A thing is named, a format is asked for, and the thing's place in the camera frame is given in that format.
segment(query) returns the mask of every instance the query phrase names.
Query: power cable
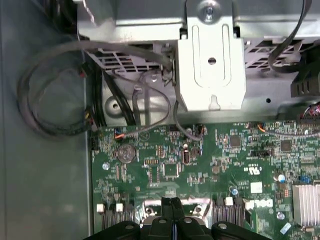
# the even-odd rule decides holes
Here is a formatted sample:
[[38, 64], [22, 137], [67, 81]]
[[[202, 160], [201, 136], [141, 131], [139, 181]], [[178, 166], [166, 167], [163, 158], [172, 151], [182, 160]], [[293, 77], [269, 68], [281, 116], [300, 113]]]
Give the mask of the power cable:
[[303, 20], [305, 19], [308, 11], [310, 10], [310, 7], [312, 5], [312, 0], [303, 0], [302, 3], [302, 11], [300, 14], [300, 18], [298, 20], [298, 23], [292, 33], [283, 41], [283, 43], [279, 44], [269, 55], [268, 57], [268, 64], [270, 68], [278, 73], [283, 74], [289, 74], [289, 73], [295, 73], [298, 72], [301, 67], [303, 66], [301, 63], [288, 65], [288, 66], [275, 66], [274, 62], [278, 59], [278, 57], [288, 48], [288, 46], [292, 43], [294, 40]]
[[95, 80], [93, 84], [94, 88], [94, 99], [93, 99], [93, 106], [94, 106], [94, 115], [96, 120], [98, 121], [98, 127], [106, 127], [107, 122], [105, 119], [104, 107], [102, 104], [102, 86], [103, 86], [103, 78], [102, 78], [103, 70], [96, 66], [95, 70]]
[[189, 133], [186, 129], [184, 129], [179, 121], [178, 121], [178, 106], [179, 106], [179, 102], [176, 100], [173, 106], [173, 121], [176, 125], [176, 127], [180, 130], [180, 132], [182, 132], [187, 138], [193, 140], [193, 141], [197, 141], [200, 142], [202, 140], [203, 134], [200, 133], [198, 136], [193, 135], [192, 133]]
[[125, 81], [125, 82], [128, 82], [128, 83], [132, 83], [132, 84], [138, 85], [138, 86], [140, 86], [142, 88], [146, 88], [146, 89], [150, 89], [150, 90], [155, 91], [156, 93], [160, 94], [164, 98], [164, 100], [166, 101], [166, 103], [168, 105], [167, 113], [165, 114], [165, 116], [161, 120], [159, 120], [159, 121], [157, 121], [157, 122], [155, 122], [155, 123], [153, 123], [153, 124], [151, 124], [149, 126], [142, 127], [142, 128], [140, 128], [138, 130], [135, 130], [135, 131], [121, 133], [121, 134], [119, 134], [119, 135], [117, 135], [115, 137], [116, 139], [132, 137], [132, 136], [135, 136], [135, 135], [137, 135], [139, 133], [143, 133], [143, 132], [149, 131], [149, 130], [151, 130], [153, 128], [156, 128], [157, 126], [163, 124], [169, 118], [170, 112], [171, 112], [171, 103], [170, 103], [169, 98], [163, 92], [159, 91], [158, 89], [156, 89], [156, 88], [154, 88], [152, 86], [149, 86], [145, 82], [137, 82], [135, 80], [131, 80], [131, 79], [125, 78], [124, 76], [116, 74], [116, 72], [114, 70], [112, 71], [112, 74], [115, 77], [117, 77], [118, 79], [122, 80], [122, 81]]
[[126, 121], [126, 124], [128, 126], [134, 126], [136, 125], [136, 121], [134, 118], [134, 114], [130, 108], [130, 105], [123, 94], [123, 92], [120, 90], [114, 79], [107, 74], [105, 71], [103, 71], [103, 78], [106, 82], [108, 88], [110, 89], [110, 92], [112, 93], [114, 99], [116, 100], [117, 104], [119, 105], [122, 115]]
[[[145, 71], [140, 75], [138, 82], [145, 83], [147, 76], [159, 74], [159, 73], [161, 73], [160, 69], [151, 69], [151, 70]], [[136, 86], [134, 86], [133, 94], [132, 94], [132, 109], [133, 109], [133, 116], [134, 116], [136, 125], [138, 125], [138, 126], [141, 125], [140, 110], [139, 110], [139, 106], [138, 106], [138, 96], [141, 94], [142, 94], [142, 90], [140, 88], [136, 88]]]

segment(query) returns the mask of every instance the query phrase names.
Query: sticker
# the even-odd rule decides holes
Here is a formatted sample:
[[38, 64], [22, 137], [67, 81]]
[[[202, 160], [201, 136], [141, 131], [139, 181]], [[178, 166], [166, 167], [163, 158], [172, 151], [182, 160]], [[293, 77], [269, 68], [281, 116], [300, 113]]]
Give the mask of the sticker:
[[251, 182], [250, 191], [252, 194], [262, 194], [262, 182]]
[[288, 230], [291, 228], [291, 224], [290, 223], [286, 223], [283, 228], [281, 228], [280, 233], [282, 233], [283, 235], [286, 234], [286, 232], [288, 232]]

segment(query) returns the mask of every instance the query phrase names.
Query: connector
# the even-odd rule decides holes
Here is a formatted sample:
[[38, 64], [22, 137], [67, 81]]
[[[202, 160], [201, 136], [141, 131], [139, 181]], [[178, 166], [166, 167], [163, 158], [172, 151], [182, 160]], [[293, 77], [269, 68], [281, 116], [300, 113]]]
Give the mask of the connector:
[[320, 125], [320, 116], [299, 116], [297, 123], [300, 125]]

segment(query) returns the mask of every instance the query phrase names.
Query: white label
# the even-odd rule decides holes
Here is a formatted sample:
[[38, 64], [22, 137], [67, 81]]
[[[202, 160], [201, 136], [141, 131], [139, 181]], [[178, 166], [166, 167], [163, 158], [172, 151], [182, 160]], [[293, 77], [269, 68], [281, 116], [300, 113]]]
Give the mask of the white label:
[[250, 191], [252, 194], [262, 194], [262, 182], [251, 182]]
[[272, 199], [267, 199], [267, 200], [250, 200], [245, 204], [245, 209], [250, 210], [255, 208], [273, 208], [274, 206], [274, 201]]
[[262, 170], [262, 167], [257, 167], [257, 166], [245, 167], [243, 169], [244, 172], [249, 172], [250, 175], [260, 175], [261, 170]]

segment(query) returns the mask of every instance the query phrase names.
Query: mounting hole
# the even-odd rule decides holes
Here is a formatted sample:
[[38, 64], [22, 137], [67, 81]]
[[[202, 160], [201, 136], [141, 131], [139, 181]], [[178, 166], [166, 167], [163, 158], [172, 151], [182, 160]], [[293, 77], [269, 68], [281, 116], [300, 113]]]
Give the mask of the mounting hole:
[[208, 59], [208, 63], [209, 63], [210, 65], [214, 65], [214, 64], [216, 64], [216, 62], [217, 62], [217, 60], [216, 60], [214, 57], [210, 57], [210, 58]]

